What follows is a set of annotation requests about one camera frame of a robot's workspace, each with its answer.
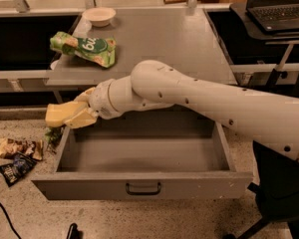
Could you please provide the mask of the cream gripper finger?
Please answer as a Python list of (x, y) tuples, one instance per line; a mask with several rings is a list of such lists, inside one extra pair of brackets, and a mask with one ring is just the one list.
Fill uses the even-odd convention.
[(80, 93), (79, 95), (77, 95), (74, 98), (75, 102), (88, 102), (89, 101), (89, 96), (91, 95), (91, 93), (94, 91), (95, 87), (91, 87), (87, 90), (85, 90), (84, 92)]
[(91, 108), (85, 108), (70, 119), (66, 119), (65, 125), (70, 128), (85, 127), (94, 124), (97, 121), (98, 116), (98, 113)]

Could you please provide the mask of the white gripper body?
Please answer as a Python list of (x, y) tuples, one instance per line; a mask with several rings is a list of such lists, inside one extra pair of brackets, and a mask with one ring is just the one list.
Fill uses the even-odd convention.
[(114, 79), (99, 83), (89, 96), (90, 107), (104, 120), (118, 118), (118, 112), (110, 100), (110, 86)]

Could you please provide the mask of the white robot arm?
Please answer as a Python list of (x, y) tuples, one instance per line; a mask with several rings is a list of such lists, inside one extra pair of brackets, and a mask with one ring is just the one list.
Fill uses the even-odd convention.
[(138, 63), (128, 77), (100, 83), (76, 102), (65, 124), (79, 128), (129, 111), (180, 105), (299, 162), (299, 99), (188, 77), (158, 61)]

